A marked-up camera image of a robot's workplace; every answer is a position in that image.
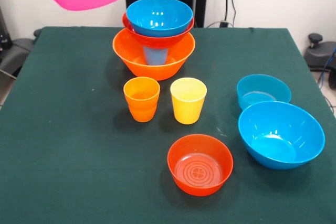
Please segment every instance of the white wall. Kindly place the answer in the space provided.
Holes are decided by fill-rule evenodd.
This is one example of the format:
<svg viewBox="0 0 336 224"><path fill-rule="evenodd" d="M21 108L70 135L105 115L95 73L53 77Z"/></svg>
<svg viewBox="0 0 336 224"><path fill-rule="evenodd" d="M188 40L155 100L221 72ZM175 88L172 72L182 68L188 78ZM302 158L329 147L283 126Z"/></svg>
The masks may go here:
<svg viewBox="0 0 336 224"><path fill-rule="evenodd" d="M122 26L125 0L81 12L61 8L54 0L0 0L6 24L13 39L33 38L44 26Z"/></svg>
<svg viewBox="0 0 336 224"><path fill-rule="evenodd" d="M309 33L318 32L325 40L336 40L336 0L234 1L236 27L287 27L301 52L308 45ZM224 14L225 0L207 0L205 25L224 19Z"/></svg>
<svg viewBox="0 0 336 224"><path fill-rule="evenodd" d="M287 27L301 51L311 32L336 40L336 0L235 0L235 5L237 27ZM0 0L0 6L13 38L32 37L44 26L122 26L126 9L125 0L82 12L65 10L53 0ZM207 0L205 25L223 19L224 11L225 0Z"/></svg>

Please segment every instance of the orange bowl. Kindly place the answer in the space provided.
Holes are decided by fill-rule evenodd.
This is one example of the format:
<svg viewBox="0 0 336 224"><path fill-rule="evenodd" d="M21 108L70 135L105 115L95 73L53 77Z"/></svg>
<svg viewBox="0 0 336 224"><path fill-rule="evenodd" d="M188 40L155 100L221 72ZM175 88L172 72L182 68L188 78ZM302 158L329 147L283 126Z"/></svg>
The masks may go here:
<svg viewBox="0 0 336 224"><path fill-rule="evenodd" d="M180 42L184 38L184 36L186 36L190 32L190 30L194 27L195 19L192 18L185 32L179 35L176 35L176 36L161 37L161 38L160 37L147 37L147 36L137 34L133 30L130 21L127 19L126 13L124 13L124 15L122 16L122 22L125 28L130 32L131 36L143 46L150 47L150 48L156 48L156 49L163 49L163 48L169 48L172 45Z"/></svg>
<svg viewBox="0 0 336 224"><path fill-rule="evenodd" d="M201 134L177 140L169 149L167 162L177 186L194 196L217 192L233 170L233 158L226 145Z"/></svg>
<svg viewBox="0 0 336 224"><path fill-rule="evenodd" d="M177 44L168 49L165 65L147 65L143 47L125 28L113 39L113 50L136 76L146 76L156 81L170 78L181 68L195 49L195 39L187 33Z"/></svg>

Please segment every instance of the stacked bowls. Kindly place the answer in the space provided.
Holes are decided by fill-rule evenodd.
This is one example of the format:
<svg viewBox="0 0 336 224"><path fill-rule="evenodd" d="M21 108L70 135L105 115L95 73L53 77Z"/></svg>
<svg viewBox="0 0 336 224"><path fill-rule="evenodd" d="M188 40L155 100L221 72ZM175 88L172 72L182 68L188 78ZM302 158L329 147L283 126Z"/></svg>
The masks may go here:
<svg viewBox="0 0 336 224"><path fill-rule="evenodd" d="M178 0L139 0L122 17L125 29L113 40L113 49L136 76L157 81L175 75L194 51L189 31L193 12Z"/></svg>
<svg viewBox="0 0 336 224"><path fill-rule="evenodd" d="M289 104L291 91L281 80L251 74L237 84L243 112L238 128L247 151L270 169L293 169L323 150L325 137L319 122L298 106Z"/></svg>

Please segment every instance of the cup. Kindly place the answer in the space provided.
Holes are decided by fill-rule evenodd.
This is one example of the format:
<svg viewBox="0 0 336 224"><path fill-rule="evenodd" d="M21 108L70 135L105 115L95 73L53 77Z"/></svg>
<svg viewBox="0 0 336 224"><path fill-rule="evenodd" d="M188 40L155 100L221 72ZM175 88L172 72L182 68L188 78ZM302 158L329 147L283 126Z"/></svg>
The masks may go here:
<svg viewBox="0 0 336 224"><path fill-rule="evenodd" d="M180 78L170 86L174 116L182 124L193 124L200 118L206 96L206 85L195 78Z"/></svg>
<svg viewBox="0 0 336 224"><path fill-rule="evenodd" d="M136 77L124 85L124 95L133 118L141 123L154 117L160 85L149 77Z"/></svg>
<svg viewBox="0 0 336 224"><path fill-rule="evenodd" d="M143 47L143 52L147 65L165 65L167 61L168 48L154 49L149 47Z"/></svg>

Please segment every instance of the large blue bowl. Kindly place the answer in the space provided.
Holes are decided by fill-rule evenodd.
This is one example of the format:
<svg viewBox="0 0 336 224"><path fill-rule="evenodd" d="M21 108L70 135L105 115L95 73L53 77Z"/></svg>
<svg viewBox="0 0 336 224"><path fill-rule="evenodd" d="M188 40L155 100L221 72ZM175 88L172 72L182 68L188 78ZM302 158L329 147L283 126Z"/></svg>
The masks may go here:
<svg viewBox="0 0 336 224"><path fill-rule="evenodd" d="M324 148L324 132L318 121L289 103L253 104L241 113L238 127L248 152L271 169L296 168Z"/></svg>
<svg viewBox="0 0 336 224"><path fill-rule="evenodd" d="M251 74L237 84L238 103L242 110L264 101L289 102L292 95L281 80L266 74Z"/></svg>
<svg viewBox="0 0 336 224"><path fill-rule="evenodd" d="M138 0L126 14L135 32L149 37L181 34L193 18L191 8L178 0Z"/></svg>

